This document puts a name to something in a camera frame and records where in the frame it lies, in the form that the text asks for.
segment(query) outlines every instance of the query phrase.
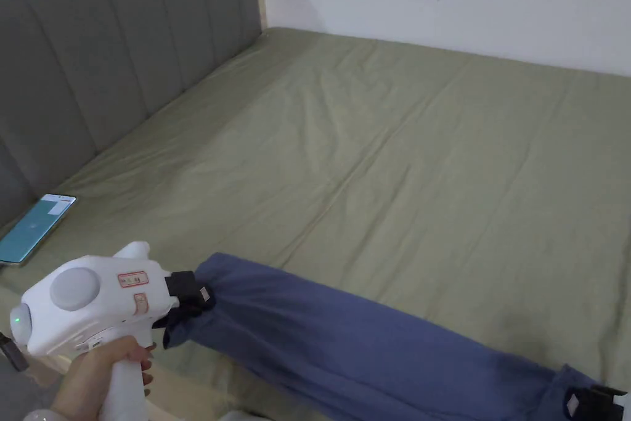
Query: gray button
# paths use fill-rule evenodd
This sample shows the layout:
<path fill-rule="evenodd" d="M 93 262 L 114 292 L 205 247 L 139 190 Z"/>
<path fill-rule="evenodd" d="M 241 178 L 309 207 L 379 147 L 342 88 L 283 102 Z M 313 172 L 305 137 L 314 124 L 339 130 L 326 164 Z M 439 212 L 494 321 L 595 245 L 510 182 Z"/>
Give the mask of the gray button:
<path fill-rule="evenodd" d="M 66 311 L 85 308 L 99 294 L 98 275 L 89 268 L 71 268 L 57 275 L 51 285 L 53 304 Z"/>

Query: headboard panel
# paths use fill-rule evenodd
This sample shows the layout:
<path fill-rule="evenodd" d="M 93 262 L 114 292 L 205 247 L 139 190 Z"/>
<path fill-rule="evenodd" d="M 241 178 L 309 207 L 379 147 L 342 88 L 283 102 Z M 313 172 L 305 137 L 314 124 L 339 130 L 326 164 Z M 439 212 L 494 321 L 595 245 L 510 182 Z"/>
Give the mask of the headboard panel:
<path fill-rule="evenodd" d="M 0 223 L 260 32 L 258 0 L 0 0 Z"/>

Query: smartphone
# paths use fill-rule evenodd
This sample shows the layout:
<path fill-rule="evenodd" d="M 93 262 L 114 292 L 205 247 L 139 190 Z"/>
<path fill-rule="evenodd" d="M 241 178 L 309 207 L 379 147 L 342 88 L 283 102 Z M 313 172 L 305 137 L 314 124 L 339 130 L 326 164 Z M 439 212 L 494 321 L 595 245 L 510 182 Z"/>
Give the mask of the smartphone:
<path fill-rule="evenodd" d="M 0 264 L 22 264 L 75 203 L 71 195 L 46 194 L 0 240 Z"/>

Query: blue cloth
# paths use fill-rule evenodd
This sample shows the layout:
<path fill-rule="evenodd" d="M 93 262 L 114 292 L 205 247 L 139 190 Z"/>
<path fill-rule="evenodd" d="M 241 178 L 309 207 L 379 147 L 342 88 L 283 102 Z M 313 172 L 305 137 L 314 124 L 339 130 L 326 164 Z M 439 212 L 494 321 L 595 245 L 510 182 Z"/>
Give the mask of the blue cloth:
<path fill-rule="evenodd" d="M 168 344 L 225 353 L 336 421 L 562 421 L 566 390 L 595 383 L 233 256 L 195 275 L 216 307 L 170 327 Z"/>

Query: black clamp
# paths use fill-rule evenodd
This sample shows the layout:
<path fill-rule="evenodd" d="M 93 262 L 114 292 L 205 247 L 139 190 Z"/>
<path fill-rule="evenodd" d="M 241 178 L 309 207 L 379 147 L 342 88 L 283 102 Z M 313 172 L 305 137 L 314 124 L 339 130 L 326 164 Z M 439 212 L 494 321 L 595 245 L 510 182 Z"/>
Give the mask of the black clamp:
<path fill-rule="evenodd" d="M 614 397 L 626 394 L 600 385 L 572 387 L 563 399 L 563 413 L 572 421 L 622 421 L 625 409 Z"/>
<path fill-rule="evenodd" d="M 216 300 L 213 291 L 199 282 L 192 271 L 174 271 L 165 277 L 166 288 L 171 296 L 180 301 L 177 308 L 173 308 L 162 319 L 153 323 L 154 329 L 174 327 L 176 324 L 201 316 L 204 312 L 214 308 Z M 168 345 L 168 331 L 165 332 L 164 346 Z"/>

